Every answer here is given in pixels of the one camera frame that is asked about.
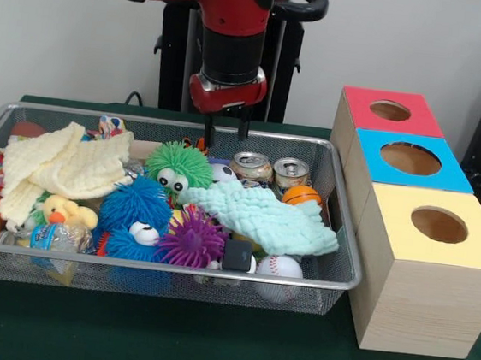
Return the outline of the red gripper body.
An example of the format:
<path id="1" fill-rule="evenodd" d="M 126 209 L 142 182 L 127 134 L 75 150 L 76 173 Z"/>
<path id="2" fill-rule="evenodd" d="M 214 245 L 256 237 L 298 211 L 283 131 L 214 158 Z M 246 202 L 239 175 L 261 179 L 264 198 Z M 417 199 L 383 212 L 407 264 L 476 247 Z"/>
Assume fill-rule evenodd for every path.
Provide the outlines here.
<path id="1" fill-rule="evenodd" d="M 221 112 L 234 106 L 248 107 L 263 101 L 267 94 L 264 70 L 260 68 L 255 80 L 243 85 L 221 85 L 209 81 L 204 74 L 193 74 L 189 80 L 189 94 L 193 105 L 203 115 Z"/>

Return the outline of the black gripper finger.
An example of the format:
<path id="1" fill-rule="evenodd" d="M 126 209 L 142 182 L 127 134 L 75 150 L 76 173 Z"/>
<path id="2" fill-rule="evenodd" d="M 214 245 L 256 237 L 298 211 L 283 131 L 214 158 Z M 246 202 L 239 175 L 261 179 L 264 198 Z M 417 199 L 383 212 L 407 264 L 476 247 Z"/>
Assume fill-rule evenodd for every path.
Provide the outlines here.
<path id="1" fill-rule="evenodd" d="M 244 141 L 249 134 L 250 121 L 252 119 L 252 106 L 243 107 L 240 110 L 240 125 L 238 126 L 238 139 Z"/>
<path id="2" fill-rule="evenodd" d="M 205 133 L 204 133 L 205 147 L 213 146 L 214 133 L 215 133 L 214 117 L 216 116 L 212 113 L 205 115 Z"/>

